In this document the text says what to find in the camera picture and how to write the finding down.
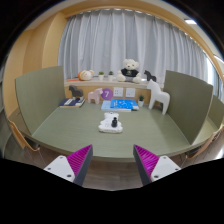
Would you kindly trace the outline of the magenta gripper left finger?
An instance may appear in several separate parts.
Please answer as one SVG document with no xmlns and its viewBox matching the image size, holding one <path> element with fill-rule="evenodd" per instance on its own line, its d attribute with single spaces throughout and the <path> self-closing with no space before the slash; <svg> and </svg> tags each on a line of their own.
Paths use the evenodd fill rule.
<svg viewBox="0 0 224 224">
<path fill-rule="evenodd" d="M 76 185 L 82 186 L 93 156 L 93 146 L 88 145 L 69 156 L 58 156 L 44 170 Z"/>
</svg>

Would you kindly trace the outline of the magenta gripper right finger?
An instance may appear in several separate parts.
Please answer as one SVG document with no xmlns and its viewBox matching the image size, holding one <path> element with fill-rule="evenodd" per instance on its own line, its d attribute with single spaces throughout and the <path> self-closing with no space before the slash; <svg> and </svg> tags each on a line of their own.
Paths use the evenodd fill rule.
<svg viewBox="0 0 224 224">
<path fill-rule="evenodd" d="M 168 156 L 157 156 L 138 146 L 133 146 L 133 155 L 143 185 L 150 184 L 180 170 Z"/>
</svg>

